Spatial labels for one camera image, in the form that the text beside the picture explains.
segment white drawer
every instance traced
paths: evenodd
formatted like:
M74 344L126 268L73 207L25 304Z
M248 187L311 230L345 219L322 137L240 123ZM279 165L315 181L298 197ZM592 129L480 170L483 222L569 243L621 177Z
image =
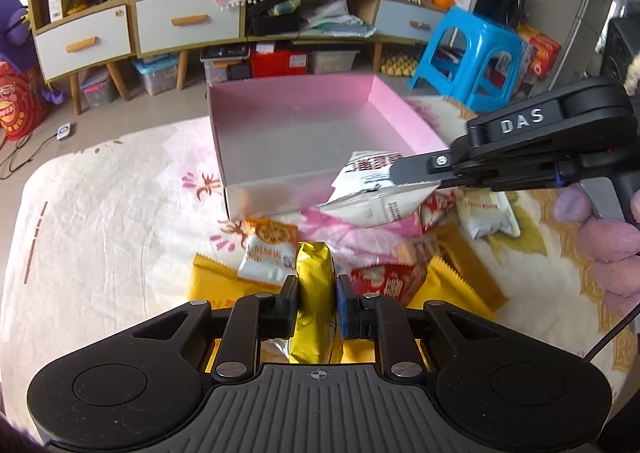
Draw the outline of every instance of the white drawer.
M239 8L221 10L214 0L140 0L135 7L140 54L240 35Z
M376 15L376 33L428 42L445 13L432 9L381 0Z
M75 44L85 45L74 52ZM36 36L38 58L45 78L73 72L100 61L131 53L127 7L89 14L68 24L55 27Z

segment bed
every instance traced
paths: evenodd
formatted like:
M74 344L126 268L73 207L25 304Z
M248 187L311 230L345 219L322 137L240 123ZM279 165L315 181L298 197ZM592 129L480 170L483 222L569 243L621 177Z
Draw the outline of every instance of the bed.
M411 102L447 143L462 133L462 107L438 97ZM517 195L520 244L473 245L510 298L501 323L584 354L616 320L591 264L575 252L577 226L550 216L554 195ZM35 435L25 395L40 368L183 303L195 253L238 267L241 227L224 217L208 118L106 141L38 169L24 188L0 314L9 420ZM615 395L635 353L625 331L594 361Z

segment orange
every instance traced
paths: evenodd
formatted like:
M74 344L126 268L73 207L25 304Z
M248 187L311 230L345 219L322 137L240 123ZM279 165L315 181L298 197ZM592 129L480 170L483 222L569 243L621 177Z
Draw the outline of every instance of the orange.
M456 5L456 0L433 0L433 5L439 9L449 11L450 8Z

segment small white device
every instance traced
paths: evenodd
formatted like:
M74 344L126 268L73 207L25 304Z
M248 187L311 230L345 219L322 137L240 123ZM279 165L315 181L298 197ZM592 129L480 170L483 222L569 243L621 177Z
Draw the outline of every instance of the small white device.
M65 123L60 126L58 129L58 133L56 134L56 139L59 141L63 141L71 135L71 123Z

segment plastic storage box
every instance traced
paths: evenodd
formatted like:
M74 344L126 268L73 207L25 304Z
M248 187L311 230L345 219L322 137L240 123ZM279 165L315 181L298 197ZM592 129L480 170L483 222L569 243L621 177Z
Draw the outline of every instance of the plastic storage box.
M241 63L247 55L248 49L244 43L204 48L200 53L200 61L204 65L207 84L215 85L226 81L226 68Z
M241 63L242 59L203 59L200 58L204 65L204 74L207 77L208 85L215 85L216 83L223 83L226 81L226 68L229 65L235 65Z
M80 88L90 108L101 107L116 98L116 87L106 67L90 70Z
M338 74L348 72L358 50L317 50L309 58L310 74Z
M142 84L150 96L171 90L178 84L178 55L171 54L152 63L140 59L133 62Z

